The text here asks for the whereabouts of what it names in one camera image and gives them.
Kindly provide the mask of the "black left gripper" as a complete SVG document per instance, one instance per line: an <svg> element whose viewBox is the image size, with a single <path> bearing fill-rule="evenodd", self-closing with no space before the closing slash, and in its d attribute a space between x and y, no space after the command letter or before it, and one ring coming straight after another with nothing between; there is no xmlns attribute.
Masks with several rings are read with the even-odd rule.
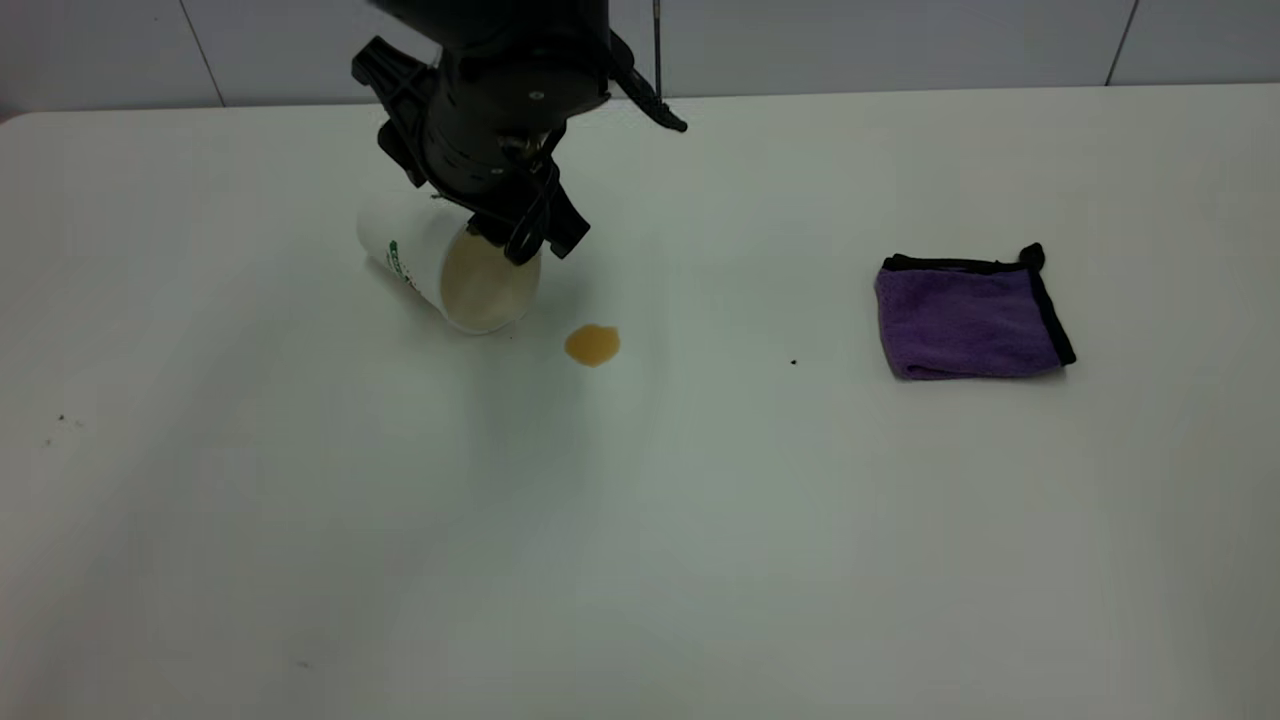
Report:
<svg viewBox="0 0 1280 720"><path fill-rule="evenodd" d="M380 150L415 188L430 184L474 209L470 228L515 266L545 246L564 258L590 231L563 188L540 190L570 119L620 88L658 126L687 129L614 36L527 36L490 54L447 49L433 65L374 38L352 74L387 113Z"/></svg>

